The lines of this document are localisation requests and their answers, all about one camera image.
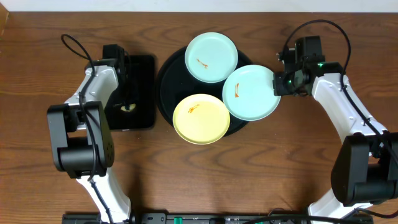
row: black tray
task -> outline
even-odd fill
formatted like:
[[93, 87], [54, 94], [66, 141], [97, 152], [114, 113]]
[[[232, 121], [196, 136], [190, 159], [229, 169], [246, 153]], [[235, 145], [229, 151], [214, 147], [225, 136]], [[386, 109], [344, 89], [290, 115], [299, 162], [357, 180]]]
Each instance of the black tray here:
[[[205, 83], [194, 78], [185, 66], [185, 50], [182, 49], [175, 52], [163, 64], [159, 71], [156, 82], [157, 106], [162, 113], [164, 119], [173, 126], [173, 113], [175, 107], [186, 97], [198, 93], [209, 94], [223, 100], [224, 81], [218, 83]], [[238, 65], [240, 68], [245, 65], [251, 65], [250, 59], [242, 52], [238, 51]], [[231, 116], [231, 124], [225, 134], [239, 131], [248, 122]]]

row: food residue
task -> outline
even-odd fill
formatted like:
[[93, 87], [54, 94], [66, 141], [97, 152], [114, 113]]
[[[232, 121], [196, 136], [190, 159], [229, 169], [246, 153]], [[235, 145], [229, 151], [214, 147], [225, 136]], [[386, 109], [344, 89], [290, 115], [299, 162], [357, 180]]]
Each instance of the food residue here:
[[198, 106], [199, 106], [199, 105], [192, 106], [191, 108], [189, 108], [188, 113], [192, 113], [192, 111], [193, 111], [194, 109], [196, 109]]
[[208, 65], [207, 64], [205, 64], [205, 63], [203, 63], [203, 62], [201, 62], [200, 60], [199, 60], [199, 58], [197, 58], [197, 60], [198, 60], [198, 62], [199, 63], [201, 63], [204, 67], [205, 67], [205, 69], [207, 69], [207, 67], [208, 67]]
[[235, 85], [235, 98], [239, 97], [239, 95], [238, 95], [238, 87], [239, 87], [239, 84], [236, 84]]

